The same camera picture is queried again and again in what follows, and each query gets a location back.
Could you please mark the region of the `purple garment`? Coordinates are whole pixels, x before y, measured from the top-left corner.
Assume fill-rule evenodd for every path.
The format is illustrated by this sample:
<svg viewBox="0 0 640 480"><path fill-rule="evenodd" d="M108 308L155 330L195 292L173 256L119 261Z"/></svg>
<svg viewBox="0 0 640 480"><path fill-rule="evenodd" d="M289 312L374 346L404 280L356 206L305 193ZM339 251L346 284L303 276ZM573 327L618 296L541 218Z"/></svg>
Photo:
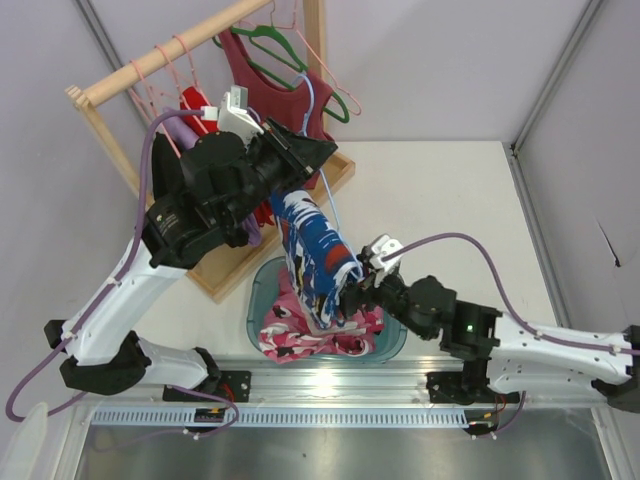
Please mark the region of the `purple garment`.
<svg viewBox="0 0 640 480"><path fill-rule="evenodd" d="M199 136L186 124L183 117L172 116L163 122L163 127L180 153L193 148L199 139ZM248 234L249 246L257 247L261 244L262 234L253 213L243 220L241 228Z"/></svg>

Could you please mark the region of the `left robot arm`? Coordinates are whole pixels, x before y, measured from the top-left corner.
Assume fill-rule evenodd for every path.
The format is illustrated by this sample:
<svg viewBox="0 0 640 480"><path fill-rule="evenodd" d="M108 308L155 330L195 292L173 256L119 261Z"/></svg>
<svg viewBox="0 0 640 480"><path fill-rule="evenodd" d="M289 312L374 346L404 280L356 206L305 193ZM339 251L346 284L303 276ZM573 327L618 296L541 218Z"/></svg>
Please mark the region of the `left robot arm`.
<svg viewBox="0 0 640 480"><path fill-rule="evenodd" d="M103 396L136 385L215 393L222 373L206 349L156 345L134 327L209 252L247 245L242 222L272 194L303 186L336 149L272 119L248 133L220 128L175 159L154 147L154 202L143 210L129 253L83 311L45 326L50 346L67 355L64 384Z"/></svg>

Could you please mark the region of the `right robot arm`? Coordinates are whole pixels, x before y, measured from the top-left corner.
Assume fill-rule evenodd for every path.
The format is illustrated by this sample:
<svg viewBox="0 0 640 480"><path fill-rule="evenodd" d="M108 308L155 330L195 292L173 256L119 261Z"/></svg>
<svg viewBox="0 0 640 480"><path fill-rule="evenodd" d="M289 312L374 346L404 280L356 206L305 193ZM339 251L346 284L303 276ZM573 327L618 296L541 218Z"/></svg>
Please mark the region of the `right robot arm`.
<svg viewBox="0 0 640 480"><path fill-rule="evenodd" d="M458 299L435 277L406 285L399 274L344 288L345 315L380 307L419 338L463 363L460 377L432 375L428 388L469 405L491 393L598 400L639 410L639 329L595 333L519 323L514 314Z"/></svg>

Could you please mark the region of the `pink hanger with purple garment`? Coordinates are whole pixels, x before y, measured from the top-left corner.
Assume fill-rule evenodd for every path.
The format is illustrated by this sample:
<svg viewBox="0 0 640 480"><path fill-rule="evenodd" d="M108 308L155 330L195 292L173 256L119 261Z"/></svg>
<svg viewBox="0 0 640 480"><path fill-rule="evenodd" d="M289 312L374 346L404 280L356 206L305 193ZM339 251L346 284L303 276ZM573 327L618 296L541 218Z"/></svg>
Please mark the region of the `pink hanger with purple garment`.
<svg viewBox="0 0 640 480"><path fill-rule="evenodd" d="M182 92L191 85L192 77L188 77L178 70L174 62L169 58L165 48L161 45L155 45L154 48L162 55L165 61L163 71L170 80L170 82L166 84L167 89L158 87L156 94L159 98L162 98L165 106L180 107Z"/></svg>

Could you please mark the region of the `wooden clothes rack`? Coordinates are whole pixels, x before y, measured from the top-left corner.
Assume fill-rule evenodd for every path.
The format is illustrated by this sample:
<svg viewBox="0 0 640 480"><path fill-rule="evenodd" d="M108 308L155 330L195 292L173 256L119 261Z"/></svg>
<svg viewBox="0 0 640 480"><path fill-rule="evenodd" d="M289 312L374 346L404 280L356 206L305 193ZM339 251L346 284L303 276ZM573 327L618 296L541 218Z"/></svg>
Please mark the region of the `wooden clothes rack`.
<svg viewBox="0 0 640 480"><path fill-rule="evenodd" d="M191 53L206 40L210 40L214 34L253 14L268 3L269 1L237 1L178 35L182 37ZM181 44L173 37L161 46L166 49L172 61L185 55ZM155 48L134 61L145 79L165 65L162 55ZM74 108L93 131L125 184L137 197L139 196L138 170L140 167L133 166L98 111L99 106L123 92L128 93L131 86L136 83L136 71L128 63L84 90L71 86L65 92ZM329 186L332 187L331 192L343 187L356 171L355 163L341 153L335 153L327 161L325 168ZM264 243L259 247L253 250L249 247L239 249L222 247L207 254L200 264L188 273L188 277L211 300L220 304L276 250L277 243L277 231L275 227L269 227Z"/></svg>

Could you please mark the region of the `red garment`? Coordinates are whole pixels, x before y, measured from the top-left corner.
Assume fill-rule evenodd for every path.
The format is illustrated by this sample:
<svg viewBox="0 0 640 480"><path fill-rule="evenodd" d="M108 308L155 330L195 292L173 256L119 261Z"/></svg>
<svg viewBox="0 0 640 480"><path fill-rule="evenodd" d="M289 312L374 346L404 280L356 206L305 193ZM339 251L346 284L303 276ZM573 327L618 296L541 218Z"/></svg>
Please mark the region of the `red garment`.
<svg viewBox="0 0 640 480"><path fill-rule="evenodd" d="M180 100L181 110L201 109L208 105L208 100L195 87L188 87L182 92ZM200 138L208 133L216 133L218 131L216 120L206 120L197 116L186 116L182 117L181 121L187 128L184 140L184 149L191 148L195 144L196 138ZM275 225L273 211L268 200L264 201L259 207L257 207L254 210L253 215L255 217L256 225L260 228L265 225Z"/></svg>

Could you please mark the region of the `black garment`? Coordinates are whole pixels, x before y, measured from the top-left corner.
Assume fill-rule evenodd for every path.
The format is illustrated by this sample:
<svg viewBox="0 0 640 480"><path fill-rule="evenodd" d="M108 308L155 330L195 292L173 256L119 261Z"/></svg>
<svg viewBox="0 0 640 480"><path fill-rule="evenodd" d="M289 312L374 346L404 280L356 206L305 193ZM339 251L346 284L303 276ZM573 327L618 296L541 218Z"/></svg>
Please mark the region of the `black garment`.
<svg viewBox="0 0 640 480"><path fill-rule="evenodd" d="M157 133L151 151L152 194L159 200L176 193L184 185L180 159L172 148L169 138Z"/></svg>

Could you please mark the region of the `pink hanger with black garment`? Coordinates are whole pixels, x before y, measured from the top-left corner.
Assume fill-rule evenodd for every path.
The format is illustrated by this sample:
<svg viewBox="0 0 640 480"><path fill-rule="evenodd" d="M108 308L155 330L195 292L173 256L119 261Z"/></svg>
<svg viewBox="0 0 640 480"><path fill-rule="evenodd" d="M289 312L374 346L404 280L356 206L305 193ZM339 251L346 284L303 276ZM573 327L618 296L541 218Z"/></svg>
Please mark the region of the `pink hanger with black garment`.
<svg viewBox="0 0 640 480"><path fill-rule="evenodd" d="M138 105L139 110L147 123L151 124L152 121L160 115L155 104L157 98L155 96L154 89L145 79L138 64L134 60L130 60L129 64L134 68L137 74L137 83L131 86L130 96Z"/></svg>

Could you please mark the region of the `teal plastic basket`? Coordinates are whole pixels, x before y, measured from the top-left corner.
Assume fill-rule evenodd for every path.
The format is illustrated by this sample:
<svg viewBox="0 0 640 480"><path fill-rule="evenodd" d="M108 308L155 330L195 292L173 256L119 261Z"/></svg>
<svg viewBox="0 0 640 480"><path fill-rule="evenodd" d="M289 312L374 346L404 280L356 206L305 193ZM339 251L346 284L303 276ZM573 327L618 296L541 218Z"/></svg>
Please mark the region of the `teal plastic basket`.
<svg viewBox="0 0 640 480"><path fill-rule="evenodd" d="M285 261L282 257L270 260L260 267L253 280L246 321L246 331L251 344L259 352L261 351L258 347L258 334L263 326L267 310L272 306L277 297L277 276L279 269L282 267L285 268ZM384 363L395 357L400 352L407 337L406 328L401 326L399 322L388 315L384 315L384 320L386 321L386 329L378 339L378 347L374 354L370 354L362 358L317 355L301 360L314 362L335 360L349 363L369 364Z"/></svg>

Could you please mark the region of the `light blue wire hanger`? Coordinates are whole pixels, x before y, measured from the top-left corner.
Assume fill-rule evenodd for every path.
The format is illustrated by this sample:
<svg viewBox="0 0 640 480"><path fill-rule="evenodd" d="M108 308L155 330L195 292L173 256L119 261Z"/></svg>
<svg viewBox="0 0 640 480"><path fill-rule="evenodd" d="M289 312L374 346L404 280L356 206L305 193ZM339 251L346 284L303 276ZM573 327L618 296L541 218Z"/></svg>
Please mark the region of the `light blue wire hanger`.
<svg viewBox="0 0 640 480"><path fill-rule="evenodd" d="M301 83L293 90L270 84L260 72L246 67L234 73L234 81L249 89L249 109L264 120L272 116L300 134L332 140L320 126L321 109L331 96L331 88L312 72L295 77Z"/></svg>

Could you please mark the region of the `aluminium mounting rail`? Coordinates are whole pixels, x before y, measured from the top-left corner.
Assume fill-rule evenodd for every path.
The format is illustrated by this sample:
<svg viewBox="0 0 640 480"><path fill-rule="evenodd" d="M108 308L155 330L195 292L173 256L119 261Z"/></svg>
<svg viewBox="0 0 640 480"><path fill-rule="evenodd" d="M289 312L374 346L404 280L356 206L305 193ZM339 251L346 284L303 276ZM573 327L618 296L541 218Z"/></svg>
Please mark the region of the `aluminium mounting rail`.
<svg viewBox="0 0 640 480"><path fill-rule="evenodd" d="M161 388L168 402L196 402L224 394L246 403L266 390L285 400L355 401L371 396L386 402L401 397L411 378L434 403L472 405L505 396L510 403L532 399L543 404L600 405L607 401L596 378L583 367L552 367L520 360L502 361L491 369L487 361L463 362L443 356L369 363L356 358L304 359L285 365L272 361L216 361L196 348L152 358L95 366L60 368L71 389L102 397L140 388Z"/></svg>

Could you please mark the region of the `maroon tank top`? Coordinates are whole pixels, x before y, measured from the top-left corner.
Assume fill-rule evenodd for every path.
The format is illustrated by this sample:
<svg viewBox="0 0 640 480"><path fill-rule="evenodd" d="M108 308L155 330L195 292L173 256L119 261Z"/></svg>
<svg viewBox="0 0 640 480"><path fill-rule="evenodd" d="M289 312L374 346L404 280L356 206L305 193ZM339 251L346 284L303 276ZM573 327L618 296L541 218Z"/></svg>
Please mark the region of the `maroon tank top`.
<svg viewBox="0 0 640 480"><path fill-rule="evenodd" d="M288 130L298 133L303 129L305 115L310 112L306 125L309 138L331 142L333 138L324 131L322 110L333 90L313 72L306 74L293 90L277 86L265 74L249 64L249 54L238 35L230 29L218 35L230 66L234 83L248 90L248 106L262 120L271 118Z"/></svg>

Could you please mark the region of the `pink hanger with red garment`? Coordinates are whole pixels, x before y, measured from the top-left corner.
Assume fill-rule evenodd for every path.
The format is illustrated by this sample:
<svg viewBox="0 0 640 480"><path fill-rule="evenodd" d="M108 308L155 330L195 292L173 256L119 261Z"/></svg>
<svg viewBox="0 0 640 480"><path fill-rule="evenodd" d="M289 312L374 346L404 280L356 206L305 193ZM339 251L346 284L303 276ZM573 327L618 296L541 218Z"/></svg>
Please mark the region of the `pink hanger with red garment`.
<svg viewBox="0 0 640 480"><path fill-rule="evenodd" d="M199 79L197 77L195 64L189 48L187 47L187 45L185 44L184 40L180 35L174 35L173 38L181 44L182 49L184 50L184 53L188 58L189 66L191 70L192 83L183 92L183 98L182 98L183 103L188 109L191 109L191 110L194 110L196 108L200 108L203 106L209 106L209 101L206 97L206 94L203 92ZM193 122L198 125L197 130L201 134L207 134L212 132L212 130L210 129L209 122L204 120L202 117L195 117Z"/></svg>

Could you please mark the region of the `blue patterned trousers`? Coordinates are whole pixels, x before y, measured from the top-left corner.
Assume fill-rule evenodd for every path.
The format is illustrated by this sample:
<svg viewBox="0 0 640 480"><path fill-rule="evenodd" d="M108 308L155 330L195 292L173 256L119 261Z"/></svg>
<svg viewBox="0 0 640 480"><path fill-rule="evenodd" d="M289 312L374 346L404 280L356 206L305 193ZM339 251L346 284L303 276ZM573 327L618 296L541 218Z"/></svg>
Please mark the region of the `blue patterned trousers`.
<svg viewBox="0 0 640 480"><path fill-rule="evenodd" d="M303 311L319 330L343 327L341 293L363 279L361 263L307 191L274 193L270 203Z"/></svg>

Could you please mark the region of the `pink camouflage garment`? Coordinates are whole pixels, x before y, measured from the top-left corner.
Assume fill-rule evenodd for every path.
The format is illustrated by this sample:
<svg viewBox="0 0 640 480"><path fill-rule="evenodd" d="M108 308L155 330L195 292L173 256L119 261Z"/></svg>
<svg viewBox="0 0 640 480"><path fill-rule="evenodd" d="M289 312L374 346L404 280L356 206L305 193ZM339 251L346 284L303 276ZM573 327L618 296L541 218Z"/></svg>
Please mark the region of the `pink camouflage garment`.
<svg viewBox="0 0 640 480"><path fill-rule="evenodd" d="M344 326L318 330L300 305L287 270L277 276L278 294L264 317L258 347L277 364L317 355L362 358L374 354L386 329L383 311L357 312Z"/></svg>

